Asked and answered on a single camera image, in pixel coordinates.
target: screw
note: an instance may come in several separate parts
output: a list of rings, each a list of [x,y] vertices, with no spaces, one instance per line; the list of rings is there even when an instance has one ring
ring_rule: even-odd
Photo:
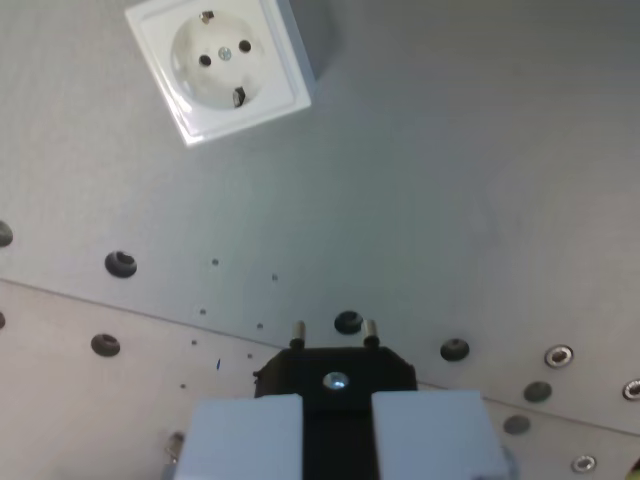
[[[218,56],[220,57],[220,60],[224,60],[226,62],[231,58],[231,50],[227,47],[220,47],[220,50],[218,50]]]
[[[573,361],[573,350],[566,345],[551,347],[544,354],[544,363],[551,368],[566,367]]]
[[[204,23],[205,25],[208,25],[209,20],[211,20],[212,18],[213,18],[213,12],[211,10],[202,12],[200,14],[200,20],[202,20],[202,23]]]
[[[627,400],[640,400],[640,379],[627,383],[622,389],[622,396]]]
[[[575,473],[589,473],[596,469],[596,459],[591,455],[580,455],[571,462],[571,470]]]
[[[327,373],[322,379],[322,384],[329,390],[342,390],[349,385],[349,377],[342,372]]]

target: small hole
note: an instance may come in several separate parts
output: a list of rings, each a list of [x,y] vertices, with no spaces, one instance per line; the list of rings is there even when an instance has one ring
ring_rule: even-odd
[[[0,248],[8,247],[13,242],[13,231],[11,227],[0,220]]]
[[[101,357],[114,357],[120,353],[120,342],[106,333],[100,333],[91,339],[92,350]]]
[[[120,250],[111,252],[104,259],[107,271],[118,278],[132,277],[138,271],[138,264],[132,255]]]
[[[567,354],[565,352],[557,352],[557,353],[554,353],[551,356],[551,358],[553,359],[554,362],[560,363],[567,359]]]
[[[238,45],[238,48],[243,53],[249,53],[251,51],[251,43],[249,43],[247,40],[242,40]]]
[[[523,395],[527,402],[541,403],[547,400],[553,389],[547,382],[532,382],[524,389]]]
[[[524,415],[513,415],[505,420],[502,428],[509,435],[522,435],[531,428],[531,421]]]
[[[336,317],[333,326],[343,335],[353,335],[362,329],[363,321],[362,315],[358,312],[347,310]]]
[[[447,362],[459,362],[469,355],[469,344],[460,338],[447,340],[440,347],[440,356]]]

